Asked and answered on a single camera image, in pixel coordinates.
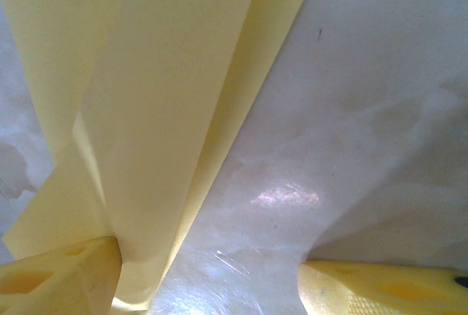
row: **white marble surface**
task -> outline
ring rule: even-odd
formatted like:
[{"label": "white marble surface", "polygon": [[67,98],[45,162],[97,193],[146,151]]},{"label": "white marble surface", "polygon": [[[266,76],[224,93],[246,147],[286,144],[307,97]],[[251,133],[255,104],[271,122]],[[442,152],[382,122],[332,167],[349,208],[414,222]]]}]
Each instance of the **white marble surface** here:
[{"label": "white marble surface", "polygon": [[[0,29],[4,232],[52,164]],[[308,257],[468,269],[467,52],[468,0],[306,0],[151,313],[305,314]]]}]

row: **white surface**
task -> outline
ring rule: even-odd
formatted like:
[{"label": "white surface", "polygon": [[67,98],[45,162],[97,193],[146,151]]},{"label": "white surface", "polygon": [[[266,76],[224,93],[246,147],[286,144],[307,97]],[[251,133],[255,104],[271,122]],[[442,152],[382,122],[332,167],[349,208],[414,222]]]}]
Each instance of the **white surface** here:
[{"label": "white surface", "polygon": [[[51,164],[4,18],[0,52],[4,232]],[[151,312],[305,314],[307,257],[467,269],[467,52],[468,0],[306,0]]]}]

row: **yellow plastic part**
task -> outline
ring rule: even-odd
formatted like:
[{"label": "yellow plastic part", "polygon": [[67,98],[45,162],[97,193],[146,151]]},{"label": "yellow plastic part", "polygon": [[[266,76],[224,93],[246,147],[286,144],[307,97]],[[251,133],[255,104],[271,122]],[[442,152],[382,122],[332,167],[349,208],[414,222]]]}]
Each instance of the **yellow plastic part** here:
[{"label": "yellow plastic part", "polygon": [[468,289],[454,269],[311,261],[298,288],[309,315],[468,315]]},{"label": "yellow plastic part", "polygon": [[109,314],[121,271],[114,237],[0,266],[1,315]]}]

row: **yellow plastic sheet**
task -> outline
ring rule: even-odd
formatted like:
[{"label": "yellow plastic sheet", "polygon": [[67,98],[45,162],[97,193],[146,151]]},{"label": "yellow plastic sheet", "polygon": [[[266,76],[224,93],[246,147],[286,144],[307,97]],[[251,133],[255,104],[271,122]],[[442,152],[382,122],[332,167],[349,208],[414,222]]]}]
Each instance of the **yellow plastic sheet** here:
[{"label": "yellow plastic sheet", "polygon": [[[116,305],[144,312],[303,0],[120,1],[93,1],[87,12],[103,7],[105,22],[60,1],[64,13],[81,19],[77,25],[90,24],[89,32],[63,28],[47,56],[36,56],[47,42],[40,34],[63,24],[56,3],[40,0],[33,16],[51,22],[34,30],[25,17],[35,0],[2,0],[25,71],[39,70],[26,78],[60,159],[4,242],[22,258],[115,235],[124,260]],[[80,34],[90,35],[74,50]],[[70,50],[62,56],[59,46]],[[54,58],[69,67],[48,78]],[[73,78],[75,70],[80,77]],[[67,116],[56,116],[62,110]],[[48,117],[50,123],[42,120]]]}]

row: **glossy surface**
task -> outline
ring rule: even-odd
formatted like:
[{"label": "glossy surface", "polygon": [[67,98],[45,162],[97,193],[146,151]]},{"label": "glossy surface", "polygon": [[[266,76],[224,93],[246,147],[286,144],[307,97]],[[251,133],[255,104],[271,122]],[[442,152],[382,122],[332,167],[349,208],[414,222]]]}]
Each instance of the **glossy surface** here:
[{"label": "glossy surface", "polygon": [[[308,256],[468,268],[467,10],[306,0],[152,313],[305,314]],[[51,164],[1,24],[1,142],[36,189]],[[31,195],[0,198],[2,232]]]}]

